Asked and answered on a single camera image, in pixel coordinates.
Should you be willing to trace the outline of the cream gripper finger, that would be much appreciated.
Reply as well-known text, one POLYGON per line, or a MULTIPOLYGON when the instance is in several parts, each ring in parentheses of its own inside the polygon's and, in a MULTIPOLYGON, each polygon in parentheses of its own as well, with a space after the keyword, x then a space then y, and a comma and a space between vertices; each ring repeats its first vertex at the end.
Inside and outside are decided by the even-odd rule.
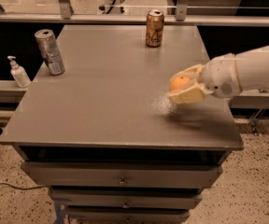
POLYGON ((195 79, 197 82, 199 82, 204 68, 205 68, 205 66, 203 64, 193 65, 189 68, 186 68, 186 69, 174 74, 170 78, 170 80, 173 80, 175 77, 178 77, 178 76, 186 76, 186 77, 189 77, 190 79, 195 79))
POLYGON ((202 102, 213 93, 204 84, 192 83, 174 87, 166 96, 174 104, 193 104, 202 102))

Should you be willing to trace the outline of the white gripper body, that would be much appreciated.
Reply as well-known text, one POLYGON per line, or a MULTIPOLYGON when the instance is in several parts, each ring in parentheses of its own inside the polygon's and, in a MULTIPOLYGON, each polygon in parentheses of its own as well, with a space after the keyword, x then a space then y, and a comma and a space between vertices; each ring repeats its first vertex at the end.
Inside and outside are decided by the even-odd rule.
POLYGON ((242 91, 236 72, 235 57, 232 53, 216 57, 208 62, 202 71, 202 80, 212 95, 219 98, 234 97, 242 91))

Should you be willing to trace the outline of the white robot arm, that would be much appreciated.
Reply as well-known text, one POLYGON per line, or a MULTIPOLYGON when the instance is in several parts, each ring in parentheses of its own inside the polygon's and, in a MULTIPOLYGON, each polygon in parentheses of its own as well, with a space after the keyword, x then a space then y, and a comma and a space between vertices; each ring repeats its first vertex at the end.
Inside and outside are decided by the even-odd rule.
POLYGON ((202 102, 206 96, 230 98, 242 91, 269 91, 269 46, 228 53, 173 75, 166 96, 174 104, 202 102))

